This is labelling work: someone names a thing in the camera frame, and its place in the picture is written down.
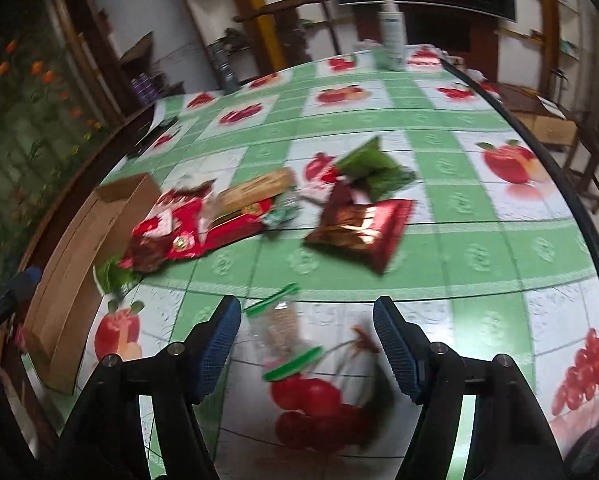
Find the green checkered tablecloth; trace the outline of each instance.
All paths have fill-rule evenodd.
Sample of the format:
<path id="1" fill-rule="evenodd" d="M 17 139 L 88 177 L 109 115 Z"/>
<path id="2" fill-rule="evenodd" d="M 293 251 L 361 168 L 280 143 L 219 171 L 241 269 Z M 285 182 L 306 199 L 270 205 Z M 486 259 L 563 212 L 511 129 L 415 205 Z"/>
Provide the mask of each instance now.
<path id="1" fill-rule="evenodd" d="M 199 107 L 188 107 L 196 97 L 190 95 L 159 102 L 155 123 L 179 118 L 167 132 L 172 138 L 105 182 L 148 172 L 163 189 L 209 178 L 221 189 L 282 166 L 296 170 L 301 181 L 314 153 L 339 156 L 375 135 L 385 152 L 420 178 L 396 194 L 417 200 L 417 206 L 383 276 L 304 246 L 319 219 L 319 209 L 309 203 L 274 236 L 241 240 L 147 276 L 127 297 L 147 305 L 140 314 L 143 354 L 182 340 L 209 318 L 223 294 L 244 305 L 298 283 L 303 333 L 327 348 L 350 339 L 353 324 L 372 325 L 372 302 L 388 294 L 405 319 L 461 355 L 488 360 L 499 352 L 512 355 L 559 445 L 568 449 L 599 421 L 599 392 L 577 410 L 564 407 L 558 415 L 551 410 L 587 330 L 599 335 L 599 282 L 577 224 L 550 179 L 511 184 L 485 162 L 478 143 L 499 147 L 514 139 L 526 145 L 482 98 L 453 100 L 438 90 L 460 83 L 444 70 L 381 72 L 361 54 L 345 73 L 332 72 L 323 60 Z M 347 86 L 361 88 L 365 98 L 330 105 L 317 99 L 324 89 Z M 260 109 L 220 123 L 248 105 Z M 105 312 L 103 304 L 78 391 L 96 364 L 93 334 Z M 382 364 L 390 371 L 384 357 Z M 336 365 L 336 357 L 327 359 L 315 373 L 328 379 Z M 368 365 L 362 358 L 345 368 L 346 402 L 355 402 L 371 380 Z M 275 433 L 281 410 L 261 373 L 244 320 L 215 393 L 196 409 L 221 478 L 394 478 L 419 415 L 397 384 L 394 413 L 371 446 L 325 455 L 282 446 Z M 473 399 L 465 397 L 449 478 L 463 475 L 473 407 Z M 150 399 L 142 399 L 142 422 L 156 476 L 163 465 Z"/>

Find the chair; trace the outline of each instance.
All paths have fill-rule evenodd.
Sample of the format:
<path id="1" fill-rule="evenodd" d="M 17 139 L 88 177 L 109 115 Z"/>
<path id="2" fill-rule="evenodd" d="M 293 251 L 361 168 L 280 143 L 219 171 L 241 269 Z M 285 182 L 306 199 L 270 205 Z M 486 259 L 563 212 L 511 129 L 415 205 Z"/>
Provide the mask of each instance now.
<path id="1" fill-rule="evenodd" d="M 310 56 L 306 51 L 306 38 L 304 28 L 300 21 L 297 8 L 307 4 L 320 4 L 326 18 L 326 27 L 328 28 L 335 54 L 342 54 L 339 41 L 335 35 L 333 28 L 333 19 L 328 10 L 326 2 L 329 0 L 281 0 L 267 4 L 246 16 L 235 16 L 233 19 L 238 22 L 248 22 L 260 16 L 272 14 L 275 19 L 275 28 L 277 36 L 282 44 L 286 63 L 289 66 L 295 66 L 311 61 Z"/>
<path id="2" fill-rule="evenodd" d="M 583 171 L 573 170 L 571 164 L 575 158 L 575 153 L 579 147 L 579 143 L 589 151 L 591 158 L 588 160 L 586 167 Z M 595 176 L 595 171 L 599 167 L 599 131 L 595 128 L 588 128 L 585 126 L 579 127 L 575 140 L 573 141 L 566 163 L 564 164 L 564 173 L 572 181 L 577 193 L 583 198 L 593 200 L 594 205 L 591 212 L 597 214 L 599 211 L 599 194 L 591 193 L 588 191 L 591 182 L 595 184 L 597 191 L 599 192 L 599 180 Z"/>

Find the snack wrapper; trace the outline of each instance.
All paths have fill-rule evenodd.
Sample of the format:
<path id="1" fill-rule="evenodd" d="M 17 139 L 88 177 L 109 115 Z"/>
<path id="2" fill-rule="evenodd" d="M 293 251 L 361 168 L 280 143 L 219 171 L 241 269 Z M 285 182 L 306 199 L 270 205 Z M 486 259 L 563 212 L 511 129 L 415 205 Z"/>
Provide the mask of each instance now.
<path id="1" fill-rule="evenodd" d="M 398 163 L 379 148 L 379 137 L 375 136 L 359 148 L 353 150 L 335 164 L 337 171 L 352 180 L 365 178 L 370 174 L 399 167 Z"/>
<path id="2" fill-rule="evenodd" d="M 211 251 L 231 244 L 243 238 L 253 236 L 264 229 L 262 215 L 273 207 L 273 199 L 265 198 L 228 215 L 213 221 L 206 241 L 204 251 Z"/>
<path id="3" fill-rule="evenodd" d="M 166 261 L 166 254 L 172 243 L 171 235 L 161 238 L 131 237 L 119 265 L 126 269 L 132 268 L 143 274 L 155 272 Z"/>
<path id="4" fill-rule="evenodd" d="M 301 338 L 296 299 L 300 288 L 292 283 L 244 313 L 264 363 L 265 381 L 296 374 L 324 354 L 322 346 Z"/>
<path id="5" fill-rule="evenodd" d="M 410 186 L 417 180 L 417 173 L 406 166 L 386 168 L 370 174 L 363 187 L 372 202 L 393 197 L 393 193 Z"/>
<path id="6" fill-rule="evenodd" d="M 273 207 L 262 215 L 260 221 L 266 229 L 277 229 L 284 222 L 295 218 L 300 211 L 300 202 L 294 191 L 286 191 L 275 197 Z"/>
<path id="7" fill-rule="evenodd" d="M 368 193 L 371 202 L 386 200 L 393 193 L 412 184 L 417 173 L 400 166 L 390 155 L 379 149 L 379 137 L 373 137 L 335 164 L 338 173 L 348 176 L 353 186 Z"/>
<path id="8" fill-rule="evenodd" d="M 294 185 L 295 173 L 291 168 L 279 168 L 264 173 L 222 191 L 218 195 L 220 201 L 219 213 L 225 215 L 233 213 L 233 211 L 239 211 L 244 207 L 260 202 L 260 200 L 279 195 Z"/>
<path id="9" fill-rule="evenodd" d="M 109 258 L 100 266 L 93 266 L 93 277 L 101 294 L 115 294 L 123 298 L 142 280 L 142 277 L 126 267 L 117 256 Z"/>
<path id="10" fill-rule="evenodd" d="M 350 188 L 337 182 L 318 227 L 304 240 L 361 254 L 376 272 L 383 274 L 414 205 L 414 200 L 398 198 L 355 204 Z"/>

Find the cardboard box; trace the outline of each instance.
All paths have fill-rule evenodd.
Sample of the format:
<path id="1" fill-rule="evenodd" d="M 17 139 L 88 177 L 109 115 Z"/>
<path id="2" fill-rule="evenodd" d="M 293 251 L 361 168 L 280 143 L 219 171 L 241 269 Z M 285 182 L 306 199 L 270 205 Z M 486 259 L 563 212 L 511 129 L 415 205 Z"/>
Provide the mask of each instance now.
<path id="1" fill-rule="evenodd" d="M 49 388 L 71 394 L 102 296 L 93 265 L 121 256 L 132 229 L 160 197 L 147 173 L 98 187 L 51 255 L 24 320 L 26 347 Z"/>
<path id="2" fill-rule="evenodd" d="M 570 146 L 577 134 L 577 124 L 573 121 L 522 112 L 515 112 L 513 115 L 537 137 L 539 142 L 545 144 Z"/>

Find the white bottle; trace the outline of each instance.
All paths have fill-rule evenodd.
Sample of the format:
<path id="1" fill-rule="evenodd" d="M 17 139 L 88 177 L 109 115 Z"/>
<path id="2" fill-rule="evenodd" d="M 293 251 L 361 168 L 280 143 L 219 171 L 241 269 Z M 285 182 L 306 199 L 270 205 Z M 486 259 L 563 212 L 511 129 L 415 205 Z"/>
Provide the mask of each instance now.
<path id="1" fill-rule="evenodd" d="M 386 68 L 404 70 L 404 45 L 406 45 L 404 14 L 400 12 L 395 0 L 383 0 L 381 8 L 378 14 Z"/>

